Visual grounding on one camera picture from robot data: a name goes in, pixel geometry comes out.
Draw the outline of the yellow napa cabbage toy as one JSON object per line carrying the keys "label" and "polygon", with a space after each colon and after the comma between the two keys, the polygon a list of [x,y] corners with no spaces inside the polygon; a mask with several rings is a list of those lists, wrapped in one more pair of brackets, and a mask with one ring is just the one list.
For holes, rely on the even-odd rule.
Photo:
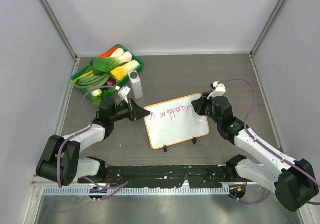
{"label": "yellow napa cabbage toy", "polygon": [[139,62],[132,60],[126,64],[116,67],[110,73],[117,81],[122,81],[130,72],[134,71],[138,66]]}

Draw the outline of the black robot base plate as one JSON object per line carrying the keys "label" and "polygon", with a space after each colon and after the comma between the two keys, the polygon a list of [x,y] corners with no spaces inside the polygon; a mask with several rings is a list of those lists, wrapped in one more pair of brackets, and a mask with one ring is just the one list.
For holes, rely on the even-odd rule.
{"label": "black robot base plate", "polygon": [[219,165],[139,165],[108,166],[99,178],[90,179],[100,184],[117,187],[127,183],[133,189],[181,188],[188,181],[192,189],[219,188],[223,183],[250,182],[239,177],[234,170]]}

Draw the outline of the yellow framed whiteboard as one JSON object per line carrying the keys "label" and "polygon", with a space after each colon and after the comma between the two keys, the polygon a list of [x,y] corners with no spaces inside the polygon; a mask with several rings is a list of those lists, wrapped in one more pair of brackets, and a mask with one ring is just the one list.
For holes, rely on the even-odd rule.
{"label": "yellow framed whiteboard", "polygon": [[204,137],[210,133],[208,118],[196,114],[192,106],[192,101],[201,96],[200,93],[195,93],[144,108],[150,112],[144,122],[153,150]]}

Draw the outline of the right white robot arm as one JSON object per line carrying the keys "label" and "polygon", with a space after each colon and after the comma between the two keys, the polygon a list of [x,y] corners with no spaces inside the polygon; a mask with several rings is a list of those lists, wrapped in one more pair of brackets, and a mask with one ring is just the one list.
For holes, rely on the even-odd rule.
{"label": "right white robot arm", "polygon": [[206,116],[217,126],[220,136],[243,149],[260,164],[242,155],[229,160],[226,177],[233,182],[247,179],[274,194],[279,203],[290,212],[296,212],[320,193],[312,165],[287,156],[264,140],[233,114],[232,105],[225,96],[214,97],[204,93],[191,102],[199,116]]}

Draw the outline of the white pen holder box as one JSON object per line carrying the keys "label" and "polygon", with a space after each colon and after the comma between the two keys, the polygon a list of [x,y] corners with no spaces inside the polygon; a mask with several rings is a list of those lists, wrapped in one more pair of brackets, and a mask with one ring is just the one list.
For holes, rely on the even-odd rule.
{"label": "white pen holder box", "polygon": [[131,90],[133,91],[134,97],[136,100],[142,99],[143,95],[143,88],[140,76],[137,71],[132,71],[129,73],[129,81],[131,85]]}

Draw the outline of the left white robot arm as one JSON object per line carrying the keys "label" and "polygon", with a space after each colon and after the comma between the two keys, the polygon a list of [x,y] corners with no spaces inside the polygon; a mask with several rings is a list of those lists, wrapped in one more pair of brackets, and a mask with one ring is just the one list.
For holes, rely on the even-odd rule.
{"label": "left white robot arm", "polygon": [[59,187],[70,185],[74,179],[102,183],[107,177],[106,162],[95,157],[81,159],[81,152],[106,140],[115,128],[115,122],[123,119],[134,122],[150,114],[131,98],[119,104],[110,96],[103,98],[88,127],[70,135],[52,135],[48,139],[36,175],[57,183]]}

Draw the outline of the purple toy onion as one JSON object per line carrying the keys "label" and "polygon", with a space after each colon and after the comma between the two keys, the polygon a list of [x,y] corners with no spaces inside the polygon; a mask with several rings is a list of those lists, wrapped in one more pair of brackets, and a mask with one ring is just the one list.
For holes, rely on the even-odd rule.
{"label": "purple toy onion", "polygon": [[117,81],[115,79],[109,78],[107,82],[104,84],[104,86],[110,87],[110,86],[115,86],[116,84],[117,84]]}

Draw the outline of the green plastic vegetable tray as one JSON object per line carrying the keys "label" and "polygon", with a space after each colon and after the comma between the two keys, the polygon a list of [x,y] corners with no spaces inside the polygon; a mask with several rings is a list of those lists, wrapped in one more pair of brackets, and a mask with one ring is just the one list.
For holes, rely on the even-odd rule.
{"label": "green plastic vegetable tray", "polygon": [[74,74],[69,84],[84,93],[100,88],[100,95],[97,91],[88,95],[93,102],[97,102],[102,97],[112,96],[116,92],[111,86],[124,87],[129,82],[129,73],[140,73],[143,67],[144,62],[141,59],[117,44]]}

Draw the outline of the orange toy carrot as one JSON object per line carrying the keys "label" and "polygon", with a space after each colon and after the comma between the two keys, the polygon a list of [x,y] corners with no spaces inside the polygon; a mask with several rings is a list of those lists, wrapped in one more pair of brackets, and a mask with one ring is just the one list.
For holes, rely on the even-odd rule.
{"label": "orange toy carrot", "polygon": [[97,58],[108,58],[110,57],[117,49],[119,49],[120,46],[116,46],[116,47],[113,47],[112,49],[108,50],[107,52],[99,55]]}

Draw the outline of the green bok choy toy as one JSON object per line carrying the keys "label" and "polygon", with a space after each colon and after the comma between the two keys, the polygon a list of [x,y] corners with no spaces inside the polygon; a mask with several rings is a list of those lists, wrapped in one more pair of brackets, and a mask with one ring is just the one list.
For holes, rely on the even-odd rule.
{"label": "green bok choy toy", "polygon": [[118,67],[118,57],[124,53],[122,48],[117,49],[111,56],[105,58],[97,58],[90,62],[85,73],[93,73],[96,76],[108,73]]}

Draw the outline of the white bok choy toy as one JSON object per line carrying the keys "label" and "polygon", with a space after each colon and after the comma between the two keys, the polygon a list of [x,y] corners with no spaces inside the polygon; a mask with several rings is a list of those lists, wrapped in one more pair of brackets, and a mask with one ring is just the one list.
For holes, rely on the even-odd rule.
{"label": "white bok choy toy", "polygon": [[122,55],[120,55],[119,57],[117,57],[117,60],[118,60],[118,65],[123,65],[125,63],[128,63],[132,60],[133,58],[133,55],[129,52],[129,51],[126,51],[124,52]]}

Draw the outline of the green onion toy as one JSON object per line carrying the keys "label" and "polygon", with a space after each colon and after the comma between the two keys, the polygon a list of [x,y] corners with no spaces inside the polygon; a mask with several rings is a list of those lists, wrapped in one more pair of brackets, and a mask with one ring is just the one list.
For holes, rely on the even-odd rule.
{"label": "green onion toy", "polygon": [[110,77],[111,74],[109,72],[100,76],[93,75],[93,73],[87,73],[71,81],[69,85],[89,92],[95,88],[102,87],[110,79]]}

